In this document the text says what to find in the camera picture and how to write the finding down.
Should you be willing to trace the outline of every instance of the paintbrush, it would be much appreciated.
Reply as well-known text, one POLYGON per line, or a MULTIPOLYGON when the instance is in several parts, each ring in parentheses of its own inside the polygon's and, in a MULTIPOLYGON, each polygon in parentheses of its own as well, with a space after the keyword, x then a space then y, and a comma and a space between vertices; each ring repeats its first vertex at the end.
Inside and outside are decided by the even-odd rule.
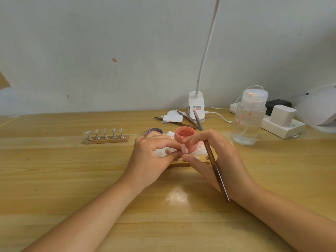
MULTIPOLYGON (((158 119, 158 120, 163 120, 163 118, 158 118, 158 117, 154 117, 155 119, 158 119)), ((169 122, 171 124, 174 124, 174 125, 178 125, 178 126, 188 126, 188 127, 191 127, 192 129, 196 130, 196 126, 190 126, 190 125, 186 125, 184 123, 181 123, 181 122, 169 122)))
POLYGON ((184 115, 182 112, 180 112, 179 110, 176 110, 178 114, 182 115, 183 118, 185 118, 189 123, 193 124, 198 130, 198 126, 195 124, 194 121, 192 121, 190 118, 188 118, 186 115, 184 115))
MULTIPOLYGON (((195 114, 195 119, 196 119, 196 122, 197 122, 197 125, 198 125, 198 129, 200 131, 203 131, 204 129, 203 129, 202 123, 200 122, 200 119, 199 119, 199 117, 197 115, 197 112, 196 112, 196 110, 193 110, 193 111, 194 111, 194 114, 195 114)), ((211 165, 212 165, 213 172, 215 173, 218 185, 220 187, 220 191, 222 192, 223 195, 226 195, 226 199, 229 202, 230 199, 229 199, 228 193, 226 192, 226 189, 225 189, 225 186, 224 186, 221 174, 219 173, 219 170, 217 168, 216 159, 215 159, 215 157, 214 157, 214 155, 212 153, 210 144, 209 144, 208 140, 204 140, 203 142, 204 142, 205 149, 207 150, 207 153, 208 153, 211 165)))

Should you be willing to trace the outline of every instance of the clear plastic bottle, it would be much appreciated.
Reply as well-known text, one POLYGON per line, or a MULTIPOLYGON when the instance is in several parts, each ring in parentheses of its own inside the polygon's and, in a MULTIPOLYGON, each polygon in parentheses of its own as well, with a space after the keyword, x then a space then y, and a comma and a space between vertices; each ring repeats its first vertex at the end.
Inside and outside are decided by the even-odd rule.
POLYGON ((238 105, 231 139, 242 145, 253 145, 266 113, 268 93, 262 89, 247 89, 238 105))

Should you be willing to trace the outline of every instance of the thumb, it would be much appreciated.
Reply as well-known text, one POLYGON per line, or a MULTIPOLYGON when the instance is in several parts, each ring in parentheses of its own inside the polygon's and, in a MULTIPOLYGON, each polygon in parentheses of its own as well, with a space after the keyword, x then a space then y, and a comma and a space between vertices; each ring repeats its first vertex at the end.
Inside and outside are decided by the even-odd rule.
POLYGON ((167 168, 169 165, 171 165, 174 161, 179 159, 183 155, 182 151, 174 151, 169 153, 168 155, 161 157, 160 161, 163 162, 163 165, 165 168, 167 168))
POLYGON ((198 160, 196 157, 187 154, 183 155, 182 158, 184 161, 188 162, 197 172, 199 172, 199 174, 203 175, 212 186, 214 186, 218 191, 221 191, 211 165, 207 165, 198 160))

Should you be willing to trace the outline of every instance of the gray wall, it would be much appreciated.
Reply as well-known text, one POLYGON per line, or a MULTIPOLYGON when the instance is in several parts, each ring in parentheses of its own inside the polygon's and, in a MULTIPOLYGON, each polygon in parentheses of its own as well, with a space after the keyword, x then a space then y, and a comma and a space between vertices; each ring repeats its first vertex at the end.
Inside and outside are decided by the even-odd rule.
MULTIPOLYGON (((216 0, 0 0, 0 114, 187 106, 216 0)), ((221 0, 206 106, 336 78, 336 0, 221 0)))

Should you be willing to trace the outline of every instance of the transparent bottle lid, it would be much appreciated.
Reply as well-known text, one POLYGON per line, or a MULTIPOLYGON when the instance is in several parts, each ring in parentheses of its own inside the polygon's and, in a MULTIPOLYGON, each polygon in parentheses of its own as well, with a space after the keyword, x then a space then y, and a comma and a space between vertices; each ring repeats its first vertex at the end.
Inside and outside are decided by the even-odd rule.
POLYGON ((248 110, 263 110, 268 92, 263 89, 246 89, 241 99, 241 106, 248 110))

